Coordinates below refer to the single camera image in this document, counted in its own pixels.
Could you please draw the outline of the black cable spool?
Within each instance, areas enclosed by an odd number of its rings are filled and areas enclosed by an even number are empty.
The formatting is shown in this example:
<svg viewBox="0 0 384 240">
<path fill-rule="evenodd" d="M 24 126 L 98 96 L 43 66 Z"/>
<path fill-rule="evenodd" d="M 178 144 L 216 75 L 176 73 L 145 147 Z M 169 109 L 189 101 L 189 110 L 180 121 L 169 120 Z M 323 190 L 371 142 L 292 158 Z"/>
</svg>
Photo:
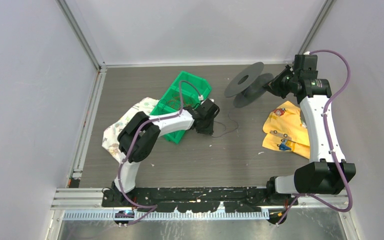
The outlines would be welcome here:
<svg viewBox="0 0 384 240">
<path fill-rule="evenodd" d="M 234 97 L 233 106 L 243 108 L 259 97 L 266 91 L 269 82 L 274 79 L 272 73 L 262 73 L 264 70 L 263 62 L 256 62 L 236 75 L 224 90 L 226 98 Z"/>
</svg>

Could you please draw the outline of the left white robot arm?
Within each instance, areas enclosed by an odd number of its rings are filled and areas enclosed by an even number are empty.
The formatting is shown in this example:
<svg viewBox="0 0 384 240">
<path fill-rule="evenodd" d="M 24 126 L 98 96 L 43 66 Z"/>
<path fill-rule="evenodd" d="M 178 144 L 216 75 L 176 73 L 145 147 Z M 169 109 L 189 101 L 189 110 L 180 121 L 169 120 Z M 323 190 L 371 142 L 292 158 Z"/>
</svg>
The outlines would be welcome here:
<svg viewBox="0 0 384 240">
<path fill-rule="evenodd" d="M 128 207 L 133 202 L 131 191 L 136 187 L 140 162 L 150 155 L 159 137 L 188 130 L 211 136 L 219 112 L 218 105 L 205 99 L 197 107 L 187 106 L 172 113 L 151 116 L 143 111 L 136 113 L 117 136 L 122 155 L 114 179 L 115 202 L 121 207 Z"/>
</svg>

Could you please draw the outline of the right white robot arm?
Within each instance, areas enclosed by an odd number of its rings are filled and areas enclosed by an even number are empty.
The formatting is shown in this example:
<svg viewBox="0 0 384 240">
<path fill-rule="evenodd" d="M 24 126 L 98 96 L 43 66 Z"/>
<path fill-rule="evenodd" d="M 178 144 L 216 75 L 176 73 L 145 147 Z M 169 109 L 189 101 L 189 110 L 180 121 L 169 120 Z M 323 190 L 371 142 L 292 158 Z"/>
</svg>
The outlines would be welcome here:
<svg viewBox="0 0 384 240">
<path fill-rule="evenodd" d="M 346 161 L 340 148 L 331 108 L 335 96 L 329 81 L 318 77 L 317 63 L 315 54 L 297 54 L 293 65 L 287 65 L 267 86 L 275 96 L 296 97 L 310 144 L 308 164 L 267 182 L 265 198 L 271 205 L 279 205 L 286 195 L 338 195 L 356 175 L 355 164 Z"/>
</svg>

